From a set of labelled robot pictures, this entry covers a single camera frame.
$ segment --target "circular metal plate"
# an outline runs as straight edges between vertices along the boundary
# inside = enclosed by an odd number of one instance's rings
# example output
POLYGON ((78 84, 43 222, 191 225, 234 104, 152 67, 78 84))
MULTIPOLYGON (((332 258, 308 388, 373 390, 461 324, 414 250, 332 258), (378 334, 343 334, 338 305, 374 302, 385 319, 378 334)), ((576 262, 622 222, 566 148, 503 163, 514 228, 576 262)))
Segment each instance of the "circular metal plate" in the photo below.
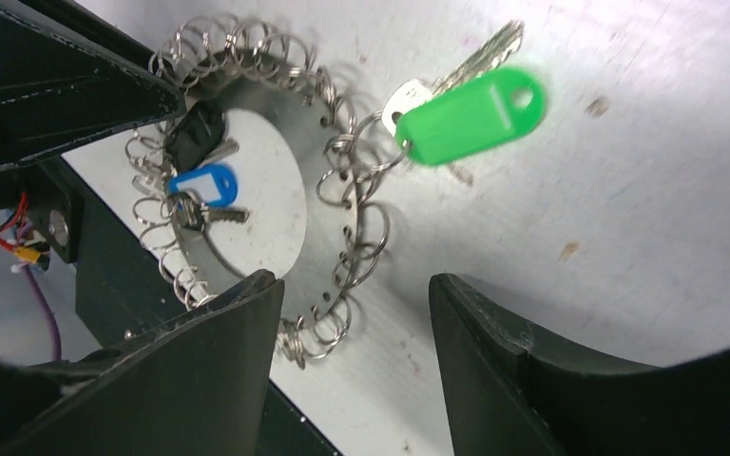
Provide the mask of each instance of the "circular metal plate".
MULTIPOLYGON (((291 94, 245 79, 226 86, 211 99, 211 103, 225 111, 243 109, 260 115, 289 145, 303 181, 307 224, 298 259, 284 276, 286 291, 281 316, 295 321, 300 315, 311 315, 315 306, 318 316, 325 315, 339 298, 334 268, 340 254, 346 251, 344 230, 351 230, 353 238, 356 238, 357 230, 356 191, 347 195, 348 209, 326 204, 317 197, 316 185, 330 169, 323 156, 323 148, 337 133, 320 124, 320 119, 327 113, 326 107, 320 102, 304 105, 291 94)), ((351 186, 351 176, 345 180, 332 176, 323 183, 322 192, 327 198, 341 196, 351 186)), ((255 223, 256 207, 248 209, 251 210, 251 218, 247 223, 255 223)), ((197 280, 207 282, 206 290, 210 294, 222 293, 243 277, 239 264, 234 264, 235 240, 229 236, 232 228, 223 227, 223 224, 214 223, 205 235, 184 230, 175 224, 176 236, 186 260, 197 266, 197 280)), ((268 269, 266 261, 261 267, 268 269)))

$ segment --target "stain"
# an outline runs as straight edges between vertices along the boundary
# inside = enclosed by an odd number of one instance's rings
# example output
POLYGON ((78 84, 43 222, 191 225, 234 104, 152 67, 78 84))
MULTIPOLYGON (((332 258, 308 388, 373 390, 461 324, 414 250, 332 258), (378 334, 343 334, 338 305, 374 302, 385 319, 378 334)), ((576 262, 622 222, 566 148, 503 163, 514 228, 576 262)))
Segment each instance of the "stain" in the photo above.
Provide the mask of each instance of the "stain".
POLYGON ((616 192, 614 192, 614 193, 612 193, 611 195, 609 195, 609 196, 608 196, 608 198, 607 198, 607 200, 611 201, 611 200, 614 200, 615 198, 621 197, 621 196, 622 196, 622 195, 624 195, 624 194, 625 194, 625 192, 627 192, 627 191, 628 191, 628 189, 629 189, 629 188, 631 188, 631 187, 632 187, 633 185, 634 185, 633 183, 630 183, 630 184, 628 184, 628 185, 624 186, 623 188, 621 188, 620 190, 617 190, 616 192))
POLYGON ((469 187, 474 186, 474 175, 468 169, 455 163, 447 164, 446 169, 448 169, 454 178, 460 183, 465 183, 469 187))
POLYGON ((569 257, 572 257, 572 254, 577 252, 580 247, 581 243, 577 240, 567 242, 567 245, 564 246, 564 250, 561 251, 561 255, 558 256, 558 260, 562 263, 566 263, 569 257))
POLYGON ((611 100, 609 100, 608 97, 600 96, 594 99, 594 101, 586 107, 586 114, 588 114, 589 117, 597 119, 604 115, 610 107, 611 100))
POLYGON ((463 37, 463 39, 462 39, 462 40, 460 40, 460 44, 461 44, 461 45, 462 45, 463 47, 465 47, 465 48, 470 48, 470 47, 471 47, 471 45, 475 45, 475 44, 477 44, 477 43, 479 43, 479 42, 480 42, 480 40, 478 40, 477 38, 474 38, 474 37, 473 37, 473 36, 471 36, 471 35, 469 35, 469 36, 464 36, 464 37, 463 37))
POLYGON ((362 65, 368 63, 368 56, 359 51, 359 35, 354 37, 354 54, 362 65))
POLYGON ((412 361, 412 359, 411 359, 410 364, 413 365, 413 373, 415 375, 418 375, 419 373, 421 373, 421 366, 418 363, 416 363, 415 361, 412 361))

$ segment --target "dark spot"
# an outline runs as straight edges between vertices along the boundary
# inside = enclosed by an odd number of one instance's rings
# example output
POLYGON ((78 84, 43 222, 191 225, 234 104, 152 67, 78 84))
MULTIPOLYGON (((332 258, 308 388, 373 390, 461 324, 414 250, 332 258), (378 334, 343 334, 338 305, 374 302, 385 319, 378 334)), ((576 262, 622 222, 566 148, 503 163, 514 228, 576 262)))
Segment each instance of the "dark spot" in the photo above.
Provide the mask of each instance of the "dark spot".
POLYGON ((562 263, 566 263, 569 257, 572 257, 572 254, 577 252, 580 247, 581 243, 577 240, 567 242, 567 245, 564 246, 564 250, 561 251, 561 255, 558 256, 558 260, 562 263))
POLYGON ((460 183, 465 183, 469 187, 474 186, 474 175, 468 169, 459 164, 449 163, 446 168, 451 172, 455 179, 460 183))
POLYGON ((607 97, 597 97, 592 103, 589 104, 589 106, 586 107, 586 114, 589 115, 589 117, 594 117, 597 119, 598 117, 605 114, 606 111, 608 111, 608 108, 611 106, 611 100, 609 100, 607 97))

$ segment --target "white surface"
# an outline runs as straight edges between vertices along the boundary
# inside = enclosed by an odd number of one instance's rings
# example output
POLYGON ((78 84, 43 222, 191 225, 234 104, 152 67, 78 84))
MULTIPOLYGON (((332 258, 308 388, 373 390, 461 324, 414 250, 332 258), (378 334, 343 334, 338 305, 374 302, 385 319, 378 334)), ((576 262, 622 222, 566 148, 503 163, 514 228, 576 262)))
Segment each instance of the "white surface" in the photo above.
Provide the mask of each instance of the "white surface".
MULTIPOLYGON (((392 206, 390 255, 356 290, 351 340, 305 372, 274 363, 345 454, 451 453, 426 293, 436 273, 636 361, 730 345, 730 1, 82 3, 152 48, 216 10, 288 26, 363 113, 411 78, 443 76, 509 19, 526 22, 509 64, 547 88, 542 125, 455 173, 395 170, 375 198, 392 206)), ((138 233, 122 146, 70 160, 138 233)))
POLYGON ((250 219, 215 223, 208 236, 243 274, 266 267, 283 277, 306 236, 306 195, 298 163, 279 132, 258 114, 233 109, 225 121, 226 136, 237 140, 240 150, 221 162, 234 170, 239 184, 233 205, 250 210, 250 219))

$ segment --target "green key tag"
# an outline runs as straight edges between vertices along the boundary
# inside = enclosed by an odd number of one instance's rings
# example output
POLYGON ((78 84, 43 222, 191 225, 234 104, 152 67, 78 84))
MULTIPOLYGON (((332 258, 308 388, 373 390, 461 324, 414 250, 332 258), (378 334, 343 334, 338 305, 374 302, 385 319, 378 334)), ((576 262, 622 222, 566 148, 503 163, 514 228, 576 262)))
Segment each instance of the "green key tag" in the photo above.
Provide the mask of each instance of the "green key tag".
POLYGON ((547 97, 525 71, 504 66, 454 88, 398 119, 399 147, 410 158, 442 164, 517 140, 541 122, 547 97))

